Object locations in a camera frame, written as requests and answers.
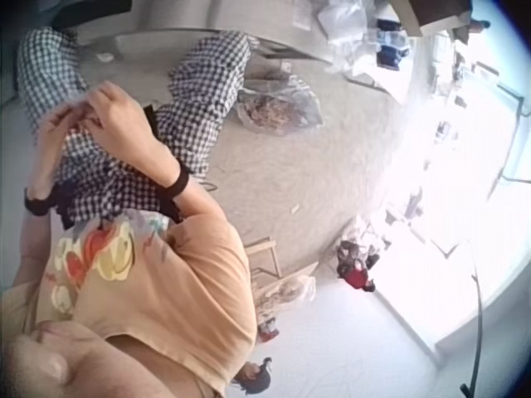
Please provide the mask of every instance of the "black hair tie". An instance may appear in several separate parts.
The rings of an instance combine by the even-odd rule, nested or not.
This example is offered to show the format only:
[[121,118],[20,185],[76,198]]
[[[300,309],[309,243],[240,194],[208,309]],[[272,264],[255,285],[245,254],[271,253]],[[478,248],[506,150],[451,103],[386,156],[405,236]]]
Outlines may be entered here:
[[190,169],[188,169],[188,167],[186,167],[186,165],[184,165],[180,160],[178,160],[178,162],[181,166],[181,172],[179,173],[177,180],[169,187],[159,186],[158,188],[159,196],[163,199],[172,200],[174,197],[179,196],[181,193],[183,193],[184,189],[188,185],[188,182],[190,181]]

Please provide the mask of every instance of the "red shirt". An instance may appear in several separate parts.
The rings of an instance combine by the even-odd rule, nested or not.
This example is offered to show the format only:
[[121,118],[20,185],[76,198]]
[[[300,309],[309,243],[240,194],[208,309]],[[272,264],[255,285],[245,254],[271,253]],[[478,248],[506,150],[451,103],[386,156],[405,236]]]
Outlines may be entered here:
[[345,275],[344,279],[353,288],[361,289],[368,281],[367,269],[358,270],[353,268],[352,271]]

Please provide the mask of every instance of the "dark hair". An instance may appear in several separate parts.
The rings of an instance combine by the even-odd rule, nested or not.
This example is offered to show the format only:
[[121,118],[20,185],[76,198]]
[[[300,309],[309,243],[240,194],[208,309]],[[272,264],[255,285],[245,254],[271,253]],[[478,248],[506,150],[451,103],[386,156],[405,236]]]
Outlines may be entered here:
[[376,290],[376,284],[374,284],[374,282],[371,280],[371,281],[368,282],[368,284],[366,284],[365,286],[363,286],[362,289],[363,289],[365,292],[372,293],[374,290]]
[[236,380],[236,383],[238,383],[241,389],[246,392],[246,395],[260,394],[269,388],[271,384],[271,375],[267,371],[267,364],[269,362],[272,362],[271,358],[267,357],[264,359],[255,379],[239,378]]

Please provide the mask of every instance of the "knee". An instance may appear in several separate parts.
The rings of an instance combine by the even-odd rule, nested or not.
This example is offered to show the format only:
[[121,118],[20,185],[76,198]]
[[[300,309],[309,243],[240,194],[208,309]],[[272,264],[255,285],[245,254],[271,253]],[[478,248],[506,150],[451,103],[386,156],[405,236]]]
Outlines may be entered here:
[[38,59],[46,49],[57,48],[61,38],[62,33],[51,27],[31,29],[21,39],[18,47],[19,61],[27,63]]

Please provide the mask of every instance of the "plaid pajama pants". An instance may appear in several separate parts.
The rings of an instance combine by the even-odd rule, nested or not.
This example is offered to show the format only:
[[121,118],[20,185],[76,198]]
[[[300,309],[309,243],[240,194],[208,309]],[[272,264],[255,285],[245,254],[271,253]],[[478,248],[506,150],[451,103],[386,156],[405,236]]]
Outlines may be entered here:
[[[204,180],[210,151],[243,84],[256,39],[221,32],[201,40],[170,72],[172,102],[155,112],[158,139],[198,180]],[[80,74],[76,36],[50,27],[22,39],[17,59],[18,87],[33,136],[42,116],[87,90]],[[124,209],[159,211],[155,185],[132,167],[112,158],[84,131],[66,138],[56,183],[68,192],[67,218],[112,220]]]

